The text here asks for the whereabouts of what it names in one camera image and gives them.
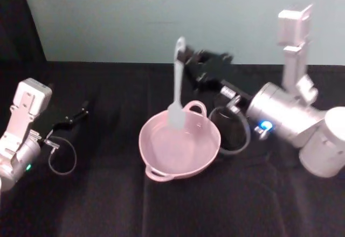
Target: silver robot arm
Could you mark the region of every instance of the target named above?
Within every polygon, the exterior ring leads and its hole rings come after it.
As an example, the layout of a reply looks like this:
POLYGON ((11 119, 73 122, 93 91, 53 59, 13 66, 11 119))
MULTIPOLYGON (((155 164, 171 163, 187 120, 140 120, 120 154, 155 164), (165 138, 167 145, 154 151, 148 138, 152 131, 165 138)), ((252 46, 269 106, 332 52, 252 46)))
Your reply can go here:
POLYGON ((300 150, 303 166, 319 177, 332 177, 345 166, 345 107, 320 111, 311 106, 318 90, 306 74, 309 5, 279 13, 279 45, 284 46, 282 86, 267 83, 253 98, 247 116, 261 139, 274 132, 300 150))
MULTIPOLYGON (((0 138, 1 191, 11 189, 40 154, 41 137, 31 126, 47 108, 51 96, 50 88, 32 78, 18 84, 10 107, 10 121, 0 138)), ((59 148, 51 141, 47 144, 59 148)))

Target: white spatula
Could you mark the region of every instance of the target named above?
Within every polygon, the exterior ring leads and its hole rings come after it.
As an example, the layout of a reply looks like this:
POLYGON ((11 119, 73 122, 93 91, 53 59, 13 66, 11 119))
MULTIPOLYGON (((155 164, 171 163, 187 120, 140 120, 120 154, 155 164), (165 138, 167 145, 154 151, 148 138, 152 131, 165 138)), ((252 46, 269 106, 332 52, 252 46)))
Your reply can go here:
POLYGON ((181 85, 184 64, 177 60, 178 52, 185 52, 185 39, 180 37, 176 43, 174 56, 174 102, 168 107, 169 125, 176 129, 182 129, 185 122, 185 111, 181 105, 181 85))

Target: pink bowl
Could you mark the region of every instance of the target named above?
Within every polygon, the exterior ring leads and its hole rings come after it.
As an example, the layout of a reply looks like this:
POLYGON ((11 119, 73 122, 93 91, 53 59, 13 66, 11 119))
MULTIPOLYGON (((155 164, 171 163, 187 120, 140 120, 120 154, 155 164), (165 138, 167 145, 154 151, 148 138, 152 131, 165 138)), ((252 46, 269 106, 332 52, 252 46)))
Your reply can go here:
POLYGON ((146 175, 157 182, 188 178, 203 171, 216 158, 220 133, 207 118, 205 105, 191 101, 184 108, 182 130, 168 125, 168 111, 152 118, 139 134, 139 149, 146 164, 146 175), (198 106, 201 114, 191 111, 198 106))

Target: white cylinder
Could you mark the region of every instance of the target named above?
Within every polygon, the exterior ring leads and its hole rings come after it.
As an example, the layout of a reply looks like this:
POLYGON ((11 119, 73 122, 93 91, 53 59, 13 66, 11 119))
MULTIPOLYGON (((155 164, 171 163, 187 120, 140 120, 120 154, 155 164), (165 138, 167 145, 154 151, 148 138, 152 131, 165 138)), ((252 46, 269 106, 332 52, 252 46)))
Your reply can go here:
POLYGON ((329 178, 339 173, 345 166, 345 107, 326 112, 299 156, 303 166, 316 176, 329 178))

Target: black table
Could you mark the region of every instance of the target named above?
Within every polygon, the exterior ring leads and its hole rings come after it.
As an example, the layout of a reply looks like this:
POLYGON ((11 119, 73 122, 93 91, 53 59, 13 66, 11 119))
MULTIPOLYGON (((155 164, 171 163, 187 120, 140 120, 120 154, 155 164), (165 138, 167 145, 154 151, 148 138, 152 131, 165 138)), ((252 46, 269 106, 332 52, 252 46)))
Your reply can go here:
MULTIPOLYGON (((254 94, 268 81, 279 84, 281 72, 282 66, 233 65, 225 74, 254 94)), ((317 108, 345 106, 345 67, 310 66, 309 75, 320 92, 317 108)), ((193 178, 149 180, 138 135, 173 99, 172 65, 3 65, 1 132, 17 84, 29 76, 54 83, 38 131, 98 97, 88 120, 67 134, 78 152, 75 172, 59 177, 46 162, 34 164, 2 193, 0 236, 345 236, 345 179, 309 174, 298 151, 274 136, 254 139, 233 159, 217 158, 193 178)), ((213 96, 196 95, 184 81, 183 104, 199 99, 210 112, 213 96)))

